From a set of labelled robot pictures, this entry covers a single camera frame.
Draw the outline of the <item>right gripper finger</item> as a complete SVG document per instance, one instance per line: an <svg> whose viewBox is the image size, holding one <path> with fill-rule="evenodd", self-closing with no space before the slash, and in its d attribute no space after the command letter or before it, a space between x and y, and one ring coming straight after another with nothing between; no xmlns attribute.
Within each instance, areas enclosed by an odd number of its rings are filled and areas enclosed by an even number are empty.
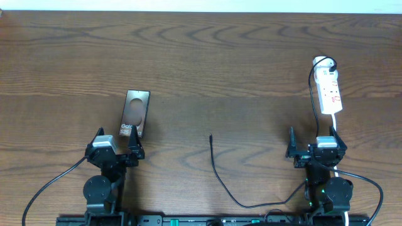
<svg viewBox="0 0 402 226"><path fill-rule="evenodd" d="M286 157L287 158L294 158L297 152L297 145L296 145L296 136L294 132L294 128L290 127L290 140L288 143L288 147L286 149Z"/></svg>
<svg viewBox="0 0 402 226"><path fill-rule="evenodd" d="M347 146L346 144L343 142L343 140L340 138L340 136L337 134L337 131L335 130L334 126L330 126L329 127L329 133L331 136L333 136L335 138L335 141L337 143L337 147L340 150L346 151L347 150Z"/></svg>

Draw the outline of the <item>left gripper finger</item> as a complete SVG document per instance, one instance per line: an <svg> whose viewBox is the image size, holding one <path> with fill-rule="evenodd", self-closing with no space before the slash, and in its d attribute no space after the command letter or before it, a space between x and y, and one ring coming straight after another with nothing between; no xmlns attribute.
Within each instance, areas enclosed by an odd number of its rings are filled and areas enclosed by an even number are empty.
<svg viewBox="0 0 402 226"><path fill-rule="evenodd" d="M105 141L104 129L100 127L91 141L91 145L100 145Z"/></svg>
<svg viewBox="0 0 402 226"><path fill-rule="evenodd" d="M128 148L138 159L144 159L145 152L139 139L138 130L136 126L133 126L133 128L131 129Z"/></svg>

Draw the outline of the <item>Galaxy smartphone with bronze screen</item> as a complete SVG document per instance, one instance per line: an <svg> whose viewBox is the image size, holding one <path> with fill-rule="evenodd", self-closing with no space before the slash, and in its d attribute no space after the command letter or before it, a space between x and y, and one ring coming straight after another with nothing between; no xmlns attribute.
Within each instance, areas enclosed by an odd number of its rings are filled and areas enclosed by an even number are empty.
<svg viewBox="0 0 402 226"><path fill-rule="evenodd" d="M144 136L151 92L148 90L128 90L122 112L120 136L130 136L136 128L138 136Z"/></svg>

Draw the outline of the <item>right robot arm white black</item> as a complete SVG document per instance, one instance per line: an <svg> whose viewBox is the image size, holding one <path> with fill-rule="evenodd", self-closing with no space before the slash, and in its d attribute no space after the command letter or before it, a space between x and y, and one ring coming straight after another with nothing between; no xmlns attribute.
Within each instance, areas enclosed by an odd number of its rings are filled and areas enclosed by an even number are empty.
<svg viewBox="0 0 402 226"><path fill-rule="evenodd" d="M294 129L290 128L286 157L294 159L295 168L306 170L305 197L312 208L306 214L307 223L349 225L353 184L338 174L331 175L344 157L347 146L334 127L329 129L329 134L317 137L306 149L299 149Z"/></svg>

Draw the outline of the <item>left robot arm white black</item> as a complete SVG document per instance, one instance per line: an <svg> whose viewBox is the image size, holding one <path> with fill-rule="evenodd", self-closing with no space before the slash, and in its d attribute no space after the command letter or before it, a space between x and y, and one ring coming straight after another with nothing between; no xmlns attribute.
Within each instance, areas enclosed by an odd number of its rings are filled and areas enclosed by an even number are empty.
<svg viewBox="0 0 402 226"><path fill-rule="evenodd" d="M139 160L145 157L136 128L131 130L128 148L130 153L117 154L114 137L104 134L103 128L99 128L88 143L84 156L101 171L100 175L89 178L83 188L87 200L85 226L127 226L136 223L135 217L121 207L127 169L137 166Z"/></svg>

